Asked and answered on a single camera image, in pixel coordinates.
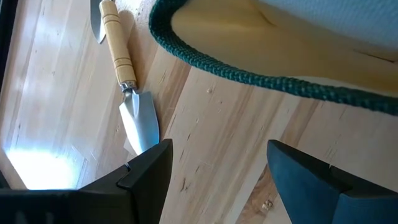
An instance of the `light blue fabric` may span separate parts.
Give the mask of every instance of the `light blue fabric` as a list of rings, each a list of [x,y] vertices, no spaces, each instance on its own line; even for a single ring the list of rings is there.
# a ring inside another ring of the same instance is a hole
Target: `light blue fabric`
[[[258,0],[333,32],[398,50],[398,0]]]

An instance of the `metal ferrule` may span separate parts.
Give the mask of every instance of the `metal ferrule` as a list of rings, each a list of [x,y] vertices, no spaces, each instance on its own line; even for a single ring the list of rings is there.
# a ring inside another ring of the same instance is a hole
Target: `metal ferrule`
[[[136,91],[137,90],[137,83],[135,81],[126,81],[120,83],[120,88],[123,93],[127,91]]]

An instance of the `beige fabric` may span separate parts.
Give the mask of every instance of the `beige fabric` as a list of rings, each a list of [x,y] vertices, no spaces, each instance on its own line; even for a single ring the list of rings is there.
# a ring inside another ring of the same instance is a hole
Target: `beige fabric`
[[[260,10],[279,27],[294,30],[302,35],[309,32],[311,35],[308,36],[316,41],[332,40],[360,52],[370,51],[380,57],[385,54],[385,57],[397,60],[396,0],[257,1],[266,3],[258,4]]]
[[[398,95],[397,64],[354,49],[388,59],[397,52],[326,32],[263,3],[191,0],[174,14],[172,27],[200,52],[249,72]]]

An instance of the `black object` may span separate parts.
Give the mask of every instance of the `black object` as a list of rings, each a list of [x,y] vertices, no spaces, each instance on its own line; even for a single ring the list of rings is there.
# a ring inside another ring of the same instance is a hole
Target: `black object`
[[[398,194],[276,140],[267,158],[293,224],[398,223]]]
[[[80,190],[0,190],[0,223],[159,223],[173,162],[165,139]]]
[[[4,78],[18,0],[0,0],[0,86]]]
[[[9,189],[10,186],[7,183],[6,178],[4,178],[2,172],[0,171],[0,189]]]

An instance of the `garden trowel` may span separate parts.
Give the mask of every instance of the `garden trowel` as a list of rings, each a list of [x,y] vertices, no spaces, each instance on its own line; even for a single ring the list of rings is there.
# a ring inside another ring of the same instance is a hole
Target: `garden trowel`
[[[93,27],[93,31],[95,34],[101,34],[99,38],[103,39],[102,35],[104,34],[107,36],[116,78],[124,93],[124,102],[119,107],[123,125],[134,152],[139,155],[159,143],[159,124],[154,101],[150,92],[139,93],[137,91],[137,79],[123,37],[115,3],[91,0],[91,7],[95,5],[93,1],[98,2],[97,7],[100,13],[95,12],[92,8],[91,20],[102,19],[102,24],[101,21],[94,22],[94,24],[101,25]],[[94,30],[101,29],[101,27],[105,30],[104,34],[100,30]]]

